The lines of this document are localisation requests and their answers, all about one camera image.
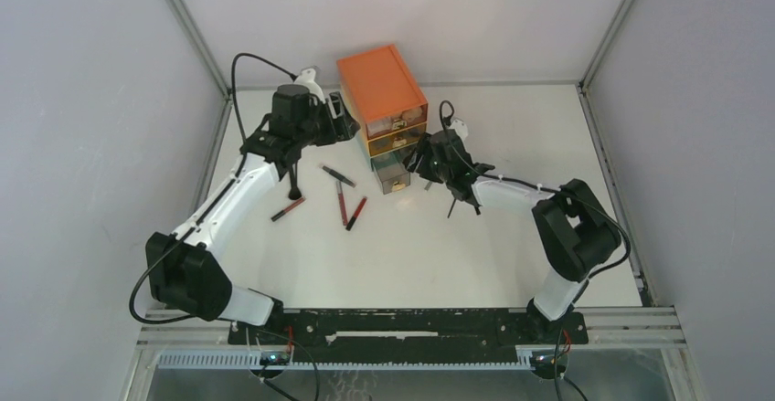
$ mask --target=red and black marker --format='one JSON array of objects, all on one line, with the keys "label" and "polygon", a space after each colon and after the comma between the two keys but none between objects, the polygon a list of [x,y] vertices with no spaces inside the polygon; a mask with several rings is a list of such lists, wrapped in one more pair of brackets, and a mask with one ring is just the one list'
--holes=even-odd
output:
[{"label": "red and black marker", "polygon": [[342,182],[336,181],[336,193],[339,195],[339,212],[342,214],[342,226],[347,226],[347,208],[345,194],[342,192]]},{"label": "red and black marker", "polygon": [[363,205],[366,204],[366,197],[361,199],[361,203],[358,204],[358,208],[356,208],[356,212],[353,214],[353,216],[350,218],[350,222],[347,223],[347,230],[350,230],[353,228],[353,225],[356,223],[356,220],[358,219],[358,216],[361,213],[361,209],[363,209]]},{"label": "red and black marker", "polygon": [[282,211],[280,211],[277,214],[271,216],[271,221],[279,220],[280,218],[282,218],[282,216],[284,216],[285,214],[288,214],[289,212],[291,212],[296,206],[298,206],[301,203],[303,203],[304,200],[306,200],[306,198],[302,197],[302,198],[296,200],[295,202],[291,203],[290,205],[288,205],[288,207],[286,207]]}]

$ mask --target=floor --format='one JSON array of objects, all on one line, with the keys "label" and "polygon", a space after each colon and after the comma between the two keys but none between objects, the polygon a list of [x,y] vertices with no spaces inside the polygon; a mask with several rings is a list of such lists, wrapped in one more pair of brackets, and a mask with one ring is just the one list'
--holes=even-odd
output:
[{"label": "floor", "polygon": [[[466,149],[475,162],[545,185],[585,180],[612,212],[600,165],[576,90],[569,85],[423,88],[429,132],[440,127],[438,105],[452,101],[468,124]],[[238,101],[251,132],[271,109],[268,90],[246,90]],[[549,265],[529,209],[457,205],[442,185],[411,186],[382,195],[358,141],[304,149],[299,185],[306,202],[281,220],[283,180],[248,214],[229,243],[222,267],[241,286],[270,294],[286,308],[525,307]],[[213,187],[234,164],[239,131],[232,113]],[[350,213],[361,196],[366,207],[352,231],[342,226],[334,179],[326,164],[357,182],[345,187]],[[620,248],[611,260],[621,256]],[[579,306],[641,306],[628,264],[598,276]]]}]

